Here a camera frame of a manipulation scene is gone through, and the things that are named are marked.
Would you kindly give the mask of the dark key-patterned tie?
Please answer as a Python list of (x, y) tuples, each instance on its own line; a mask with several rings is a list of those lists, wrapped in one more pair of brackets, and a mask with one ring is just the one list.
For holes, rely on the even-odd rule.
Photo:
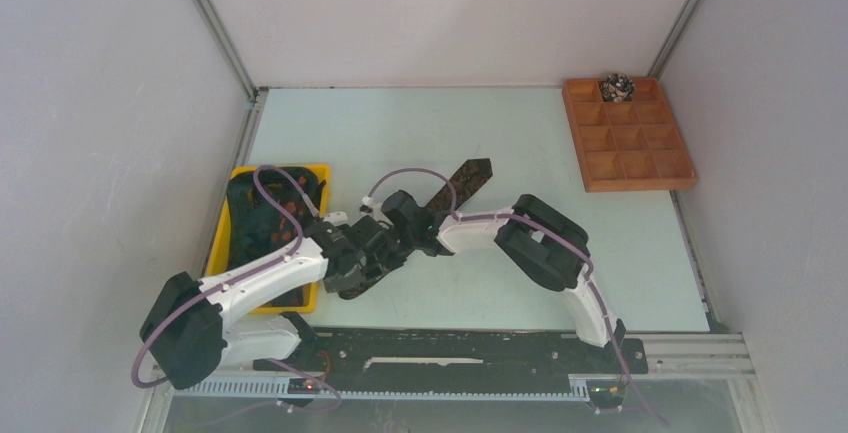
[[(450, 213), (450, 208), (459, 207), (464, 202), (469, 200), (485, 183), (493, 176), (491, 160), (488, 158), (468, 159), (466, 160), (453, 175), (428, 202), (421, 206), (434, 214), (443, 214), (446, 220)], [(362, 218), (370, 217), (380, 223), (384, 228), (388, 228), (390, 223), (381, 213), (378, 218), (363, 215)], [(444, 247), (442, 256), (449, 256), (451, 253)], [(338, 295), (344, 300), (352, 300), (360, 295)]]

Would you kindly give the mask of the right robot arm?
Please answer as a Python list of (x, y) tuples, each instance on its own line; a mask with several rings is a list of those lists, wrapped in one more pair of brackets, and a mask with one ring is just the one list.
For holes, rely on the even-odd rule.
[(524, 194), (500, 210), (432, 213), (400, 190), (381, 203), (364, 198), (362, 210), (387, 223), (404, 252), (454, 256), (500, 250), (536, 285), (564, 295), (588, 367), (606, 371), (620, 360), (626, 328), (594, 282), (588, 234), (541, 199)]

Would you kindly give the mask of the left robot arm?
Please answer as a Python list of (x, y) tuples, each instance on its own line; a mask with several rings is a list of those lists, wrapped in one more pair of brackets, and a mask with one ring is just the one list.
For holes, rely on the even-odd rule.
[(201, 280), (182, 272), (162, 287), (140, 329), (142, 348), (163, 375), (134, 377), (140, 388), (168, 383), (185, 390), (219, 367), (253, 360), (282, 360), (304, 369), (316, 356), (315, 341), (292, 321), (254, 322), (248, 315), (304, 285), (321, 283), (330, 293), (365, 289), (384, 272), (403, 265), (409, 250), (390, 228), (371, 217), (353, 225), (320, 221), (256, 260)]

